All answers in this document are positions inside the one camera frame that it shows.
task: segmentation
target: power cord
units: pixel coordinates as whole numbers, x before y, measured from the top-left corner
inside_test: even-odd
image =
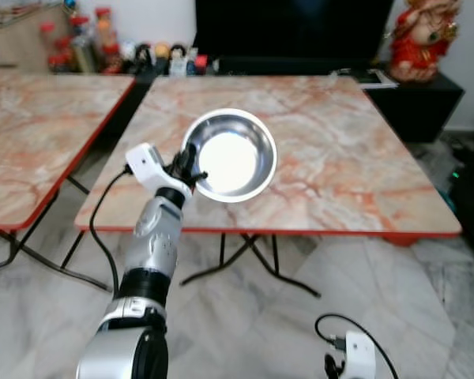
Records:
[[[103,244],[102,240],[100,240],[100,237],[96,233],[95,230],[95,216],[96,213],[98,212],[100,206],[102,205],[103,199],[109,192],[109,190],[112,188],[112,186],[124,175],[130,175],[133,174],[130,166],[127,164],[123,171],[121,171],[119,174],[117,174],[110,182],[107,184],[106,189],[102,193],[102,196],[100,196],[100,199],[96,203],[96,207],[93,209],[92,215],[89,218],[89,231],[91,232],[93,238],[95,239],[96,243],[100,246],[102,249],[103,253],[105,254],[105,257],[109,261],[109,265],[111,266],[111,272],[112,272],[112,298],[116,298],[118,295],[119,291],[119,277],[118,277],[118,269],[116,268],[116,262],[114,258],[111,255],[111,252],[109,249]]]
[[[318,319],[314,323],[314,330],[316,331],[316,334],[322,340],[327,342],[329,345],[334,346],[337,350],[342,350],[341,349],[342,347],[344,347],[344,350],[345,350],[346,342],[345,342],[344,339],[342,339],[340,337],[330,337],[329,338],[329,337],[323,336],[323,334],[319,331],[319,323],[322,320],[326,319],[326,318],[340,318],[342,320],[345,320],[345,321],[349,322],[350,324],[353,324],[358,329],[360,329],[363,333],[365,333],[367,335],[367,337],[369,337],[372,340],[374,345],[377,347],[377,349],[381,353],[382,357],[385,359],[386,364],[388,365],[389,370],[392,373],[393,379],[399,379],[397,371],[395,370],[395,367],[392,364],[392,361],[389,359],[388,355],[385,353],[384,349],[381,347],[379,342],[376,341],[376,339],[362,325],[360,325],[358,322],[352,320],[351,318],[346,317],[343,314],[338,314],[338,313],[327,313],[327,314],[323,314],[320,317],[318,317]]]

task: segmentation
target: black television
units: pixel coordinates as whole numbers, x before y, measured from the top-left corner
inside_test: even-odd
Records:
[[[248,66],[263,63],[272,70],[271,64],[307,71],[361,66],[376,55],[392,4],[393,0],[197,0],[194,44],[201,54]]]

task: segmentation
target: robotic arm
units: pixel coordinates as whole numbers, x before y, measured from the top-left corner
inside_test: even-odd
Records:
[[[154,146],[140,144],[127,152],[135,177],[155,196],[137,222],[118,294],[86,347],[78,379],[167,377],[165,303],[177,263],[182,207],[196,181],[207,176],[191,176],[195,155],[189,145],[164,166]]]

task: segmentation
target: red table edge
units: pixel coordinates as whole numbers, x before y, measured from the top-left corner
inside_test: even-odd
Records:
[[[93,134],[90,136],[90,138],[86,141],[85,145],[81,148],[78,154],[75,155],[75,157],[72,159],[72,162],[67,166],[67,168],[62,172],[60,175],[59,179],[54,183],[52,188],[49,190],[49,192],[46,194],[44,199],[37,205],[37,208],[32,212],[30,217],[28,217],[23,223],[18,223],[18,224],[0,224],[0,231],[19,231],[21,229],[26,229],[32,223],[36,220],[36,218],[39,216],[39,214],[42,212],[42,210],[45,208],[47,203],[52,199],[52,197],[55,195],[56,191],[60,188],[62,185],[63,181],[66,179],[67,176],[72,172],[72,170],[77,166],[79,161],[81,160],[82,156],[88,151],[89,147],[92,145],[92,143],[95,141],[95,139],[99,136],[100,132],[102,129],[105,127],[105,125],[109,122],[111,117],[114,115],[114,113],[117,111],[119,106],[122,104],[124,99],[128,96],[134,85],[136,84],[135,77],[133,78],[132,82],[130,85],[125,89],[121,97],[118,99],[116,104],[112,107],[111,111],[107,113],[103,121],[99,124],[98,128],[95,129]]]
[[[75,226],[80,231],[89,231],[89,225],[79,225]],[[132,227],[96,227],[96,231],[102,232],[120,232],[120,233],[131,233],[134,231]],[[202,227],[185,227],[182,229],[183,233],[206,233],[206,234],[254,234],[254,235],[345,235],[345,236],[358,236],[364,235],[369,237],[382,237],[389,239],[420,239],[420,238],[456,238],[461,233],[459,231],[450,231],[450,232],[420,232],[420,231],[411,231],[411,232],[400,232],[400,231],[313,231],[313,230],[294,230],[294,231],[284,231],[284,230],[274,230],[274,229],[225,229],[225,228],[202,228]]]

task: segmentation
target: marble tabletop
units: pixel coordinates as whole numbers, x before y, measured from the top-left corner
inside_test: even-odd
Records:
[[[133,82],[0,74],[0,229],[33,222]]]
[[[221,204],[195,192],[185,231],[277,234],[453,236],[461,227],[372,102],[349,78],[158,78],[116,146],[76,225],[88,228],[125,152],[155,144],[164,161],[190,123],[207,111],[240,108],[273,135],[278,165],[270,186],[250,201]],[[102,231],[131,231],[152,194],[132,177],[109,192],[96,217]]]

